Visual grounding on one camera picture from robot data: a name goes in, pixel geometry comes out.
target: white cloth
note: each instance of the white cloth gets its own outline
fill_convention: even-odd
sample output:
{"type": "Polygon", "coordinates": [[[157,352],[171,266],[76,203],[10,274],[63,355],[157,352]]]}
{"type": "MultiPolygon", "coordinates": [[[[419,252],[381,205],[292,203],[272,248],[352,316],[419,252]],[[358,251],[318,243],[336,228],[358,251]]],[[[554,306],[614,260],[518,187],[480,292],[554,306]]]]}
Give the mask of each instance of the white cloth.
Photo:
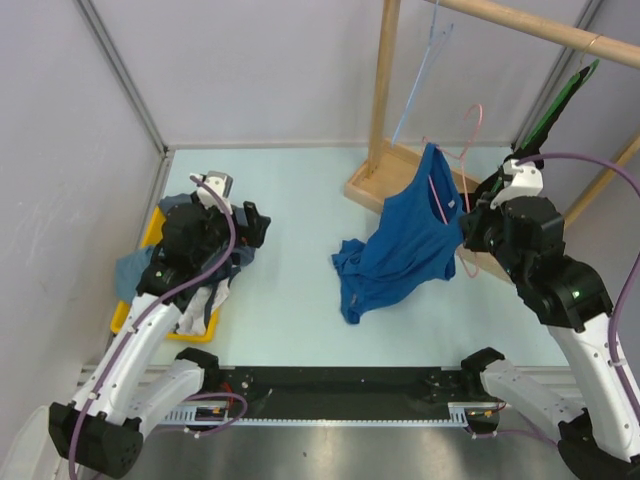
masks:
{"type": "MultiPolygon", "coordinates": [[[[201,337],[207,332],[207,326],[204,318],[204,307],[207,300],[211,297],[211,287],[200,287],[189,302],[187,309],[178,320],[178,335],[191,335],[201,337]]],[[[211,311],[214,312],[229,296],[229,279],[225,278],[218,284],[215,297],[213,298],[213,306],[211,311]]]]}

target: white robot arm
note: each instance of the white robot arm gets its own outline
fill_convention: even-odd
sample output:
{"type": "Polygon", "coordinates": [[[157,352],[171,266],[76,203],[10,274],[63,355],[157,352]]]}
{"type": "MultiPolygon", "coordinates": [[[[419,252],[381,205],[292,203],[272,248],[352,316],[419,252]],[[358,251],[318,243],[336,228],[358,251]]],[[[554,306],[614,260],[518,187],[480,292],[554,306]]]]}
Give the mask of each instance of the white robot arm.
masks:
{"type": "Polygon", "coordinates": [[[161,377],[143,390],[138,388],[153,353],[178,323],[200,283],[235,246],[259,248],[271,222],[251,202],[231,213],[226,200],[232,181],[228,175],[209,172],[191,179],[199,188],[190,201],[168,211],[163,239],[142,274],[138,296],[120,332],[71,403],[53,403],[49,409],[49,433],[60,456],[75,457],[113,478],[131,469],[144,439],[176,405],[201,389],[212,392],[219,385],[217,357],[188,348],[161,377]],[[210,208],[214,202],[219,210],[210,208]]]}
{"type": "MultiPolygon", "coordinates": [[[[506,187],[483,195],[461,219],[465,247],[492,253],[510,275],[566,356],[586,409],[536,383],[493,349],[465,359],[463,370],[476,388],[511,404],[557,442],[579,478],[637,478],[640,425],[611,359],[612,305],[604,284],[591,267],[564,255],[562,216],[548,199],[536,196],[542,190],[540,172],[511,160],[502,175],[506,187]]],[[[622,347],[617,348],[640,396],[622,347]]]]}

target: gray cloth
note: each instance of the gray cloth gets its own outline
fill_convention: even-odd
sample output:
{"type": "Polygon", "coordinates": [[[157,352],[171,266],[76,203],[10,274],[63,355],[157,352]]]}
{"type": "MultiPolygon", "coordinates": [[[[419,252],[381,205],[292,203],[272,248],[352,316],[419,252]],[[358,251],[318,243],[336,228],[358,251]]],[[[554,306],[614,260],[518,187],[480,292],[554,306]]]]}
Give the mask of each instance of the gray cloth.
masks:
{"type": "Polygon", "coordinates": [[[158,208],[162,213],[166,215],[167,212],[171,210],[171,208],[183,203],[191,203],[191,195],[189,195],[188,193],[181,193],[179,195],[164,197],[158,202],[158,208]]]}
{"type": "Polygon", "coordinates": [[[144,247],[116,260],[116,295],[128,305],[131,305],[137,295],[136,287],[142,278],[142,272],[151,263],[153,248],[144,247]]]}

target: metal plate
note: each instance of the metal plate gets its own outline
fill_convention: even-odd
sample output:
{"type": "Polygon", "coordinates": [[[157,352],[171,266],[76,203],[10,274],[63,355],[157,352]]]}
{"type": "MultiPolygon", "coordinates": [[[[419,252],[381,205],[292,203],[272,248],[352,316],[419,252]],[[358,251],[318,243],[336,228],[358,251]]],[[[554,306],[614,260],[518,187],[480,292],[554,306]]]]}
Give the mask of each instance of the metal plate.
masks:
{"type": "MultiPolygon", "coordinates": [[[[513,418],[508,427],[522,427],[513,418]]],[[[462,429],[232,427],[194,440],[152,435],[127,480],[573,479],[535,440],[471,440],[462,429]]]]}
{"type": "MultiPolygon", "coordinates": [[[[225,402],[211,402],[207,405],[178,405],[171,410],[165,419],[160,422],[160,427],[165,425],[177,425],[187,427],[209,427],[220,425],[222,420],[203,420],[197,416],[197,409],[219,408],[224,412],[225,402]]],[[[280,418],[246,418],[238,421],[238,426],[293,426],[293,427],[449,427],[463,428],[469,423],[465,415],[464,407],[449,407],[449,418],[420,419],[420,420],[300,420],[280,418]]]]}

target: wooden pole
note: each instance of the wooden pole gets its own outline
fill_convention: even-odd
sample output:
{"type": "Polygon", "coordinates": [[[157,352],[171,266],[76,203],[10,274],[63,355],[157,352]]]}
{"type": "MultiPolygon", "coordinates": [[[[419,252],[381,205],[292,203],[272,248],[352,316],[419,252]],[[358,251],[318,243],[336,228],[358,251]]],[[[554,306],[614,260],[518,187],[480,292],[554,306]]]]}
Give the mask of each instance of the wooden pole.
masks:
{"type": "Polygon", "coordinates": [[[593,32],[570,27],[488,0],[440,0],[440,5],[565,47],[579,51],[588,50],[590,55],[596,57],[640,68],[640,47],[636,45],[598,36],[593,32]]]}
{"type": "MultiPolygon", "coordinates": [[[[625,146],[624,150],[622,150],[622,153],[618,155],[618,158],[614,163],[619,167],[623,167],[638,153],[638,151],[640,151],[640,132],[638,132],[635,138],[625,146]]],[[[565,228],[576,221],[578,216],[591,204],[591,202],[593,202],[600,192],[604,190],[604,187],[613,180],[614,176],[615,172],[606,168],[595,178],[584,192],[582,192],[580,197],[578,197],[578,200],[576,200],[569,210],[567,210],[567,213],[564,216],[565,228]]]]}
{"type": "Polygon", "coordinates": [[[376,90],[373,97],[371,131],[369,133],[369,154],[367,156],[367,176],[371,175],[380,163],[382,142],[384,140],[384,119],[389,99],[389,83],[393,53],[396,49],[400,0],[384,0],[382,26],[380,27],[380,46],[378,47],[378,67],[376,70],[376,90]]]}

